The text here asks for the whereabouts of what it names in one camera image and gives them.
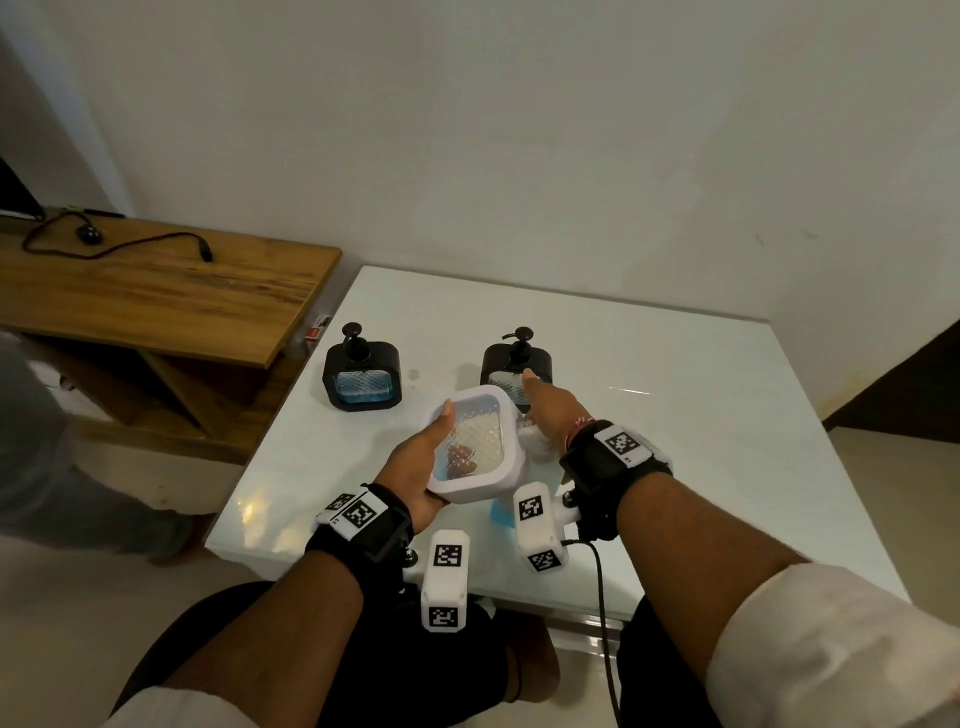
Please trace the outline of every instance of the white sleeve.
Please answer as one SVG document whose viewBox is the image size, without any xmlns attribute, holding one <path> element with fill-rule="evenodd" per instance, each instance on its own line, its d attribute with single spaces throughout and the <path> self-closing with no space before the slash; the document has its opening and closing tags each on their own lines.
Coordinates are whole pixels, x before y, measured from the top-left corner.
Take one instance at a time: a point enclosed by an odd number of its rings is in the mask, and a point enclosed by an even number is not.
<svg viewBox="0 0 960 728">
<path fill-rule="evenodd" d="M 205 692 L 149 688 L 138 692 L 104 728 L 257 728 L 232 703 Z"/>
<path fill-rule="evenodd" d="M 960 725 L 960 630 L 836 567 L 791 567 L 733 615 L 707 671 L 727 728 Z"/>
</svg>

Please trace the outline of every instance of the cable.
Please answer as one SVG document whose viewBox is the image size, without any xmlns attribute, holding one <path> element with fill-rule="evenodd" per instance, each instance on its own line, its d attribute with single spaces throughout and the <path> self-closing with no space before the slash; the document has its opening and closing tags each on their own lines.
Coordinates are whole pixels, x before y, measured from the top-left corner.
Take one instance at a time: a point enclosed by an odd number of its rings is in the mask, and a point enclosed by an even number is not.
<svg viewBox="0 0 960 728">
<path fill-rule="evenodd" d="M 600 564 L 600 552 L 597 547 L 589 541 L 568 540 L 562 541 L 564 546 L 573 546 L 582 544 L 589 546 L 593 551 L 593 557 L 597 560 L 597 582 L 600 585 L 600 635 L 603 639 L 603 660 L 607 667 L 607 687 L 610 688 L 610 702 L 613 705 L 613 717 L 616 719 L 618 728 L 623 728 L 620 720 L 620 702 L 616 699 L 616 688 L 613 686 L 613 665 L 610 662 L 610 636 L 607 634 L 607 605 L 603 598 L 603 566 Z"/>
<path fill-rule="evenodd" d="M 78 229 L 78 235 L 79 235 L 79 230 L 83 230 L 84 227 L 86 227 L 86 228 L 90 228 L 90 230 L 92 231 L 95 237 L 98 237 L 98 238 L 100 237 L 101 235 L 100 232 L 97 230 L 96 226 L 92 222 L 90 222 L 90 218 L 88 218 L 82 212 L 77 212 L 75 210 L 66 210 L 65 212 L 62 212 L 61 214 L 57 215 L 57 217 L 53 217 L 50 220 L 47 220 L 45 223 L 41 223 L 40 225 L 36 226 L 33 230 L 31 230 L 27 234 L 27 236 L 23 238 L 23 243 L 21 243 L 20 245 L 23 252 L 29 253 L 31 255 L 54 255 L 56 257 L 68 257 L 73 260 L 99 260 L 102 257 L 107 257 L 111 253 L 116 253 L 119 250 L 122 250 L 124 248 L 129 248 L 130 246 L 133 246 L 133 245 L 142 245 L 143 243 L 155 243 L 157 242 L 157 240 L 169 240 L 170 238 L 174 238 L 174 237 L 192 237 L 197 240 L 197 246 L 200 250 L 200 258 L 204 261 L 204 263 L 213 262 L 213 251 L 210 250 L 210 244 L 207 243 L 204 238 L 200 237 L 195 232 L 185 232 L 185 231 L 184 232 L 167 232 L 167 233 L 164 233 L 163 235 L 154 235 L 153 237 L 144 237 L 144 238 L 141 238 L 140 240 L 129 240 L 126 243 L 120 243 L 119 245 L 114 245 L 112 248 L 107 248 L 106 250 L 101 251 L 99 253 L 94 253 L 93 255 L 82 255 L 80 253 L 69 253 L 67 251 L 57 251 L 57 250 L 35 250 L 30 247 L 31 243 L 33 243 L 42 232 L 44 232 L 47 228 L 49 228 L 54 223 L 57 223 L 60 220 L 63 220 L 64 218 L 67 218 L 67 217 L 79 217 L 81 220 L 85 222 L 85 225 L 81 226 Z M 94 240 L 92 244 L 96 244 L 97 242 L 99 242 L 99 240 Z"/>
</svg>

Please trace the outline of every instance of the hand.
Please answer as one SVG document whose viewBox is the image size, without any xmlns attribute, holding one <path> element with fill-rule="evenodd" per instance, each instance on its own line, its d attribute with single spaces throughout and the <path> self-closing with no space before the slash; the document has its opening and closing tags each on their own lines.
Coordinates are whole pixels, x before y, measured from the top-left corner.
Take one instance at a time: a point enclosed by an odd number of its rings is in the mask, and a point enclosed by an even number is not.
<svg viewBox="0 0 960 728">
<path fill-rule="evenodd" d="M 566 454 L 570 429 L 590 413 L 572 394 L 541 381 L 530 369 L 523 370 L 523 392 L 530 402 L 527 419 L 540 428 L 560 455 Z"/>
<path fill-rule="evenodd" d="M 426 486 L 433 472 L 435 451 L 453 431 L 456 421 L 453 402 L 447 400 L 432 424 L 394 448 L 374 481 L 389 488 L 404 502 L 414 523 L 414 533 L 430 525 L 446 505 L 443 498 L 427 492 Z"/>
</svg>

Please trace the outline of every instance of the person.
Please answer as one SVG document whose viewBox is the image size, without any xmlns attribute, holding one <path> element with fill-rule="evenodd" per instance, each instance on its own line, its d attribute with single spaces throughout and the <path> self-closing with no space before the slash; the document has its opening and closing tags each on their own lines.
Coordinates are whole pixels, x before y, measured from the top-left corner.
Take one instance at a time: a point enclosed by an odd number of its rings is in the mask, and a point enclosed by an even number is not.
<svg viewBox="0 0 960 728">
<path fill-rule="evenodd" d="M 0 412 L 0 534 L 160 564 L 202 547 L 213 514 L 155 510 L 74 464 L 66 416 L 9 335 L 0 335 Z"/>
<path fill-rule="evenodd" d="M 573 476 L 581 536 L 615 530 L 646 593 L 617 655 L 622 725 L 960 722 L 960 630 L 717 508 L 625 430 L 608 441 L 634 463 L 618 471 L 623 487 L 599 475 L 590 482 L 584 463 L 606 457 L 593 441 L 620 430 L 529 371 L 524 386 L 529 417 Z M 444 507 L 426 483 L 454 417 L 448 403 L 394 450 L 369 486 L 370 503 L 391 515 L 373 523 L 421 532 Z M 556 689 L 543 652 L 539 668 L 526 665 L 537 650 L 514 650 L 495 620 L 478 616 L 477 639 L 472 612 L 456 635 L 405 628 L 413 622 L 401 624 L 402 606 L 384 610 L 397 575 L 358 557 L 359 534 L 348 541 L 335 531 L 318 529 L 275 585 L 221 601 L 219 620 L 204 609 L 180 618 L 134 672 L 107 726 L 452 725 L 522 699 L 528 677 L 537 683 L 528 697 Z"/>
</svg>

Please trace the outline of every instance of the foot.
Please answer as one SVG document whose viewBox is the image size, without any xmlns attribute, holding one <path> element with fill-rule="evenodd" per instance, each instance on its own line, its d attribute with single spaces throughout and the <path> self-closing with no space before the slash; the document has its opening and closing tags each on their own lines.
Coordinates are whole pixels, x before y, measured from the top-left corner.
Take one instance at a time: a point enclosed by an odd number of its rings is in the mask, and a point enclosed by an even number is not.
<svg viewBox="0 0 960 728">
<path fill-rule="evenodd" d="M 212 555 L 204 547 L 204 539 L 206 539 L 206 535 L 217 520 L 217 515 L 216 513 L 204 513 L 202 516 L 194 516 L 193 529 L 186 541 L 183 542 L 183 547 L 173 556 L 151 559 L 151 563 L 158 567 L 173 567 L 208 554 Z"/>
</svg>

